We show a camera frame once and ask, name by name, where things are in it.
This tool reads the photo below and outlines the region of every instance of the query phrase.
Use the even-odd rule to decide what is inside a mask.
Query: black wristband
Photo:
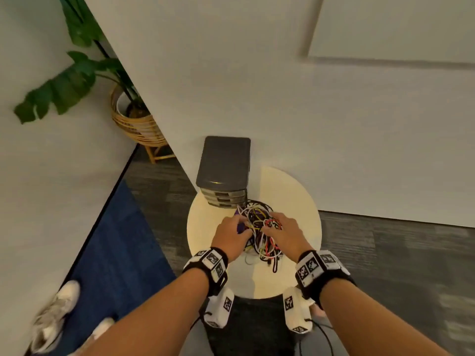
[[[320,294],[332,279],[343,279],[356,285],[348,270],[330,251],[305,251],[297,263],[295,278],[305,299],[312,298],[323,310]]]
[[[203,270],[208,277],[210,284],[208,297],[217,296],[228,281],[228,274],[226,274],[228,256],[223,250],[217,247],[198,251],[196,255],[188,260],[182,273],[192,268]]]

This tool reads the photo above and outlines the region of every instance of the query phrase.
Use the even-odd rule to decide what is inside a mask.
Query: wicker basket
[[[175,157],[175,155],[157,156],[161,147],[168,145],[167,140],[163,137],[163,133],[157,126],[152,115],[148,115],[139,119],[130,119],[122,116],[117,112],[117,100],[122,95],[123,90],[120,86],[116,86],[111,93],[112,119],[125,134],[134,141],[145,146],[150,161],[154,164],[156,160]]]

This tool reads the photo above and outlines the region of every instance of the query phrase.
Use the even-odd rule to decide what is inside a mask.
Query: round table
[[[276,168],[262,167],[258,189],[256,195],[248,197],[267,203],[274,211],[296,219],[310,245],[316,250],[320,249],[322,225],[318,209],[312,197],[297,180]],[[232,216],[234,212],[234,209],[209,205],[203,194],[198,192],[191,204],[187,222],[191,254],[208,248],[216,227],[225,216]],[[233,290],[236,296],[266,299],[280,295],[286,288],[296,284],[295,263],[285,256],[279,261],[276,273],[272,272],[272,264],[269,266],[259,260],[255,251],[242,253],[228,267],[226,286]]]

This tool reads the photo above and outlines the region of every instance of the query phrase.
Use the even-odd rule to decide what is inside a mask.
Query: blue rug
[[[79,281],[81,294],[52,356],[74,352],[105,317],[121,319],[175,279],[124,181],[70,279]]]

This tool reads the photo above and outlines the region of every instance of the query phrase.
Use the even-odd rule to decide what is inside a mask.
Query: sneaker
[[[107,331],[110,326],[114,324],[114,320],[111,317],[107,317],[101,321],[101,323],[94,329],[91,336],[87,338],[87,340],[82,344],[80,348],[74,351],[72,354],[68,356],[79,356],[82,354],[86,349],[91,346],[91,344],[96,341],[105,331]]]
[[[33,354],[45,354],[55,349],[61,339],[64,317],[76,306],[79,290],[79,282],[66,282],[35,316],[30,346]]]

